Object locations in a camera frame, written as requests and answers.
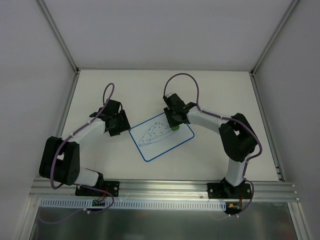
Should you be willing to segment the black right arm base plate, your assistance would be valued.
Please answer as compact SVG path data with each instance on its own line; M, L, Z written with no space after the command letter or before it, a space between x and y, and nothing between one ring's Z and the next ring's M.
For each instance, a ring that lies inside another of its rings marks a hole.
M249 200L252 197L252 189L249 183L241 183L232 186L224 182L209 182L206 184L209 199L240 199Z

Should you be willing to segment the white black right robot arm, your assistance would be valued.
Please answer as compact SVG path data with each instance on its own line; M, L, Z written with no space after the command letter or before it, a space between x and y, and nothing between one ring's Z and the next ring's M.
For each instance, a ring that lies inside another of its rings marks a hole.
M242 191L248 162L262 153L262 145L246 117L237 113L222 116L201 109L197 103L185 103L176 93L163 96L164 113L172 130L182 124L197 125L219 134L224 152L229 158L228 168L222 180L223 192L235 198Z

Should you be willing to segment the green whiteboard eraser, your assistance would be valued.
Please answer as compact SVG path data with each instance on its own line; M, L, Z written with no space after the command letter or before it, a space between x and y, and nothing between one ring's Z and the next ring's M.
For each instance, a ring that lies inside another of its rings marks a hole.
M177 125L177 126L173 126L171 129L172 129L173 131L177 131L177 130L179 130L179 128L180 128L180 126Z

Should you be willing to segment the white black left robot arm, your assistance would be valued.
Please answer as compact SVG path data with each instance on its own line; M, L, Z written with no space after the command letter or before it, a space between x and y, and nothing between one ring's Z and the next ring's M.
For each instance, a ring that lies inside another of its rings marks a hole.
M81 167L83 148L101 135L120 135L131 128L121 102L108 100L87 122L64 137L46 140L39 175L50 180L53 189L63 185L86 186L94 196L104 191L103 174Z

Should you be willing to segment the blue framed whiteboard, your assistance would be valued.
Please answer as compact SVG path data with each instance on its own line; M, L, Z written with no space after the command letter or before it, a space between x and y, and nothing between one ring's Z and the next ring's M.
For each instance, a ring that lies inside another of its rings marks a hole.
M145 162L151 162L195 137L189 124L172 129L165 113L132 127L129 134Z

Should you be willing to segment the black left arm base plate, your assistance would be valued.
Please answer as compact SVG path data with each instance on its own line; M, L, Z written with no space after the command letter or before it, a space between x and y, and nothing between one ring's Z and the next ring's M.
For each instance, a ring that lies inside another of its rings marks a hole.
M78 197L102 197L108 192L113 197L118 197L120 182L114 180L103 180L95 186L80 185L75 189L75 195Z

